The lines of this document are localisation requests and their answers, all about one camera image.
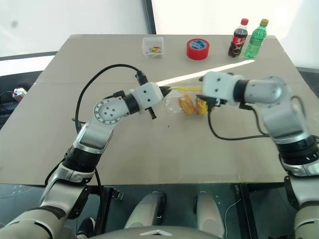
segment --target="cola bottle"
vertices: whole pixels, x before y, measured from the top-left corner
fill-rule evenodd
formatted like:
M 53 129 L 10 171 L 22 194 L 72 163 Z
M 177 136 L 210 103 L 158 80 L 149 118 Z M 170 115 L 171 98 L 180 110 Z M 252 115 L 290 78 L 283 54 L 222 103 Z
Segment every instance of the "cola bottle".
M 228 50 L 228 55 L 231 57 L 239 56 L 243 45 L 245 43 L 248 31 L 246 25 L 248 24 L 248 19 L 241 19 L 240 26 L 234 31 L 233 39 L 231 40 L 230 47 Z

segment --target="small plastic box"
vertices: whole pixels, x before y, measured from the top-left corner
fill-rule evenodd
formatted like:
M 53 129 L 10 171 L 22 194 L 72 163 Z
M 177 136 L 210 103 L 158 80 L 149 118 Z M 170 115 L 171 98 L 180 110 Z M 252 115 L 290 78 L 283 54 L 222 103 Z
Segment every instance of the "small plastic box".
M 164 38 L 163 37 L 144 37 L 142 42 L 142 52 L 148 58 L 160 58 L 164 54 Z

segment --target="table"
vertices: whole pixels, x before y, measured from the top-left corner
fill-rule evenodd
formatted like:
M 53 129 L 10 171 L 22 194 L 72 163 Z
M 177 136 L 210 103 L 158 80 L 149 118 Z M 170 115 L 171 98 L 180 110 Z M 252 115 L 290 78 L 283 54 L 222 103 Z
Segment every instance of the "table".
M 75 106 L 85 84 L 102 68 L 126 63 L 143 70 L 149 81 L 191 74 L 244 61 L 227 55 L 229 35 L 163 35 L 164 57 L 145 58 L 144 35 L 72 35 L 42 72 L 0 131 L 0 183 L 42 185 L 76 137 Z M 185 45 L 201 37 L 210 43 L 202 61 L 189 59 Z M 319 133 L 318 99 L 308 88 L 278 40 L 268 36 L 252 63 L 227 69 L 246 79 L 284 78 L 303 98 L 313 134 Z M 94 105 L 112 93 L 138 86 L 131 69 L 101 75 L 82 100 L 79 119 L 91 118 Z M 190 79 L 178 85 L 195 85 Z M 268 138 L 228 142 L 209 131 L 206 116 L 172 113 L 165 101 L 149 114 L 124 118 L 100 159 L 104 185 L 202 182 L 282 182 L 277 150 Z M 222 136 L 258 134 L 251 112 L 224 106 L 214 111 L 213 125 Z

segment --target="green bottle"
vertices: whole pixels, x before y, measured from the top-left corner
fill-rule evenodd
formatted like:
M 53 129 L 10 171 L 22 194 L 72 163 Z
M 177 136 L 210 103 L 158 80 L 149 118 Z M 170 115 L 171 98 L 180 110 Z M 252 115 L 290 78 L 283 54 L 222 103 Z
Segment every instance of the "green bottle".
M 259 48 L 263 43 L 264 38 L 266 37 L 266 26 L 268 25 L 267 19 L 262 19 L 260 26 L 253 31 L 251 38 L 249 40 L 249 45 L 246 49 L 245 56 L 248 58 L 254 58 L 259 52 Z

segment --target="red tape roll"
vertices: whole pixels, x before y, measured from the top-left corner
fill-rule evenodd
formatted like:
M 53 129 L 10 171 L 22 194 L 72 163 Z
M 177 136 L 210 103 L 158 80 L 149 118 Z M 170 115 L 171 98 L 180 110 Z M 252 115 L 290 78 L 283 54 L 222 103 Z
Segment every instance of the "red tape roll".
M 190 59 L 202 60 L 208 56 L 209 43 L 204 39 L 195 38 L 187 42 L 186 48 Z

